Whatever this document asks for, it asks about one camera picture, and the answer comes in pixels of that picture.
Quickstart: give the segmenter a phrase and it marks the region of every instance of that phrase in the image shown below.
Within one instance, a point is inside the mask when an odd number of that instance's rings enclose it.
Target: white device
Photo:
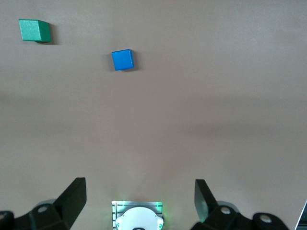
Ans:
[[[161,230],[163,219],[146,207],[133,207],[116,219],[118,230]]]

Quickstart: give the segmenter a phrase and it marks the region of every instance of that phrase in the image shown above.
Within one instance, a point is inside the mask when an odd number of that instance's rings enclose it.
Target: cube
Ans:
[[[19,19],[21,37],[24,41],[50,42],[49,23],[36,19]]]
[[[124,70],[134,67],[132,51],[124,49],[112,52],[115,70]]]

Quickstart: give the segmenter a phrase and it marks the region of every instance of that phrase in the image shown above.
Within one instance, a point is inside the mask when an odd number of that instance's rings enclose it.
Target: front face of blue cube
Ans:
[[[124,70],[134,67],[132,51],[130,49],[112,52],[115,70]]]

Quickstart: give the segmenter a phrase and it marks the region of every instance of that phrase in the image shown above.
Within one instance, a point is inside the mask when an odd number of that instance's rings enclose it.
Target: top face of green cube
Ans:
[[[49,23],[36,19],[19,19],[21,37],[24,41],[50,42]]]

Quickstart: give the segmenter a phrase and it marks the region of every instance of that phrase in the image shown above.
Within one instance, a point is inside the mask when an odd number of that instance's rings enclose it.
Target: green cube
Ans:
[[[19,19],[21,37],[24,41],[50,42],[49,23],[36,19]]]

